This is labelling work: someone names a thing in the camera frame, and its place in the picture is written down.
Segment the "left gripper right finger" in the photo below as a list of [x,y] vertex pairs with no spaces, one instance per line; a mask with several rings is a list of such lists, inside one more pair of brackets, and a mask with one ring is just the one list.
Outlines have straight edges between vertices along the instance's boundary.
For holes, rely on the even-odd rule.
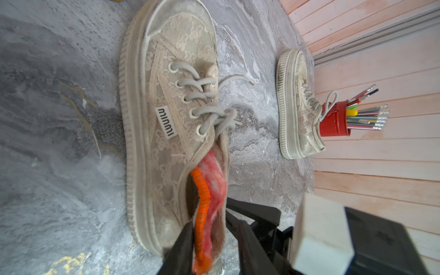
[[238,249],[241,275],[278,275],[250,226],[238,222]]

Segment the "beige sneaker one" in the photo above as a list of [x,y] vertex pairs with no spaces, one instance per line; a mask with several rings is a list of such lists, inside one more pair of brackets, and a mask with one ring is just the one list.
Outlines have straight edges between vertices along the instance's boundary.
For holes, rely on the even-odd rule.
[[127,217],[134,240],[166,257],[199,197],[190,173],[220,149],[227,181],[228,133],[237,111],[219,92],[240,74],[218,79],[212,17],[201,1],[148,1],[120,51],[119,96],[126,140]]
[[285,159],[301,159],[326,150],[320,124],[338,100],[331,92],[321,104],[308,86],[305,55],[285,50],[277,64],[276,92],[279,108],[280,150]]

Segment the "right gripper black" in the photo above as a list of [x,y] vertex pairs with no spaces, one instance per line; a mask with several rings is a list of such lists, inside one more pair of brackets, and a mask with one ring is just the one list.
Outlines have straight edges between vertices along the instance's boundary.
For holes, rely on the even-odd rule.
[[[427,275],[407,230],[400,223],[344,207],[355,255],[345,275]],[[273,265],[281,275],[303,275],[289,262],[293,231],[288,235],[287,257],[276,253]]]

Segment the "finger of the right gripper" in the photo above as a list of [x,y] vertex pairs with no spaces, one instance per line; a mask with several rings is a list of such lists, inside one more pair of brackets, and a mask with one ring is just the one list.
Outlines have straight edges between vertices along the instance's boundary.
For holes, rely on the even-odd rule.
[[275,207],[227,198],[226,208],[253,219],[250,227],[256,237],[272,237],[280,224],[281,211]]

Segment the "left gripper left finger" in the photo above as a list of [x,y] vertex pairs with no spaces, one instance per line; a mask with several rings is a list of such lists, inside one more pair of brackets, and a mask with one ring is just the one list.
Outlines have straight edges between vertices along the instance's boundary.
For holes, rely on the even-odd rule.
[[157,275],[192,275],[194,225],[185,224]]

